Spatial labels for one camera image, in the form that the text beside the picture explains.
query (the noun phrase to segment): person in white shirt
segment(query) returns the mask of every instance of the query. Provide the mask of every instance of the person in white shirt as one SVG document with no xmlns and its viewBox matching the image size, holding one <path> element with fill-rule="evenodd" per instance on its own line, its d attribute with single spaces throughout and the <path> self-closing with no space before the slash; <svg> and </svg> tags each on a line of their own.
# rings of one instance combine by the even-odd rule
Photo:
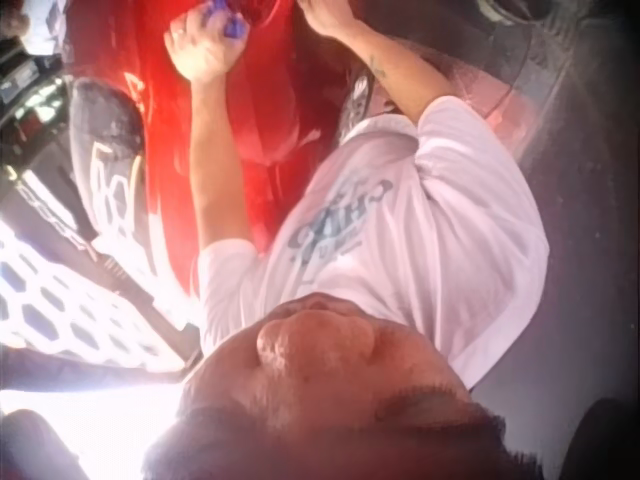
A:
<svg viewBox="0 0 640 480">
<path fill-rule="evenodd" d="M 225 102 L 247 37 L 225 38 L 230 14 L 207 21 L 207 5 L 171 24 L 193 99 L 205 360 L 145 478 L 539 478 L 469 394 L 544 287 L 549 246 L 522 173 L 435 68 L 348 0 L 298 3 L 404 115 L 356 127 L 260 255 Z"/>
<path fill-rule="evenodd" d="M 0 38 L 20 37 L 30 55 L 60 53 L 68 0 L 3 0 L 3 3 Z"/>
</svg>

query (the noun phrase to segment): hexagon pattern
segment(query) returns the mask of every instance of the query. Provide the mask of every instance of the hexagon pattern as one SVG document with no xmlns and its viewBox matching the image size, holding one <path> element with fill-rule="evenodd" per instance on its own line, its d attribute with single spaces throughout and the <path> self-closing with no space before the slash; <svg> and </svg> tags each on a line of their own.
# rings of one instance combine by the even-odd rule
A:
<svg viewBox="0 0 640 480">
<path fill-rule="evenodd" d="M 2 221 L 0 343 L 151 372 L 184 367 L 131 304 L 48 262 Z"/>
</svg>

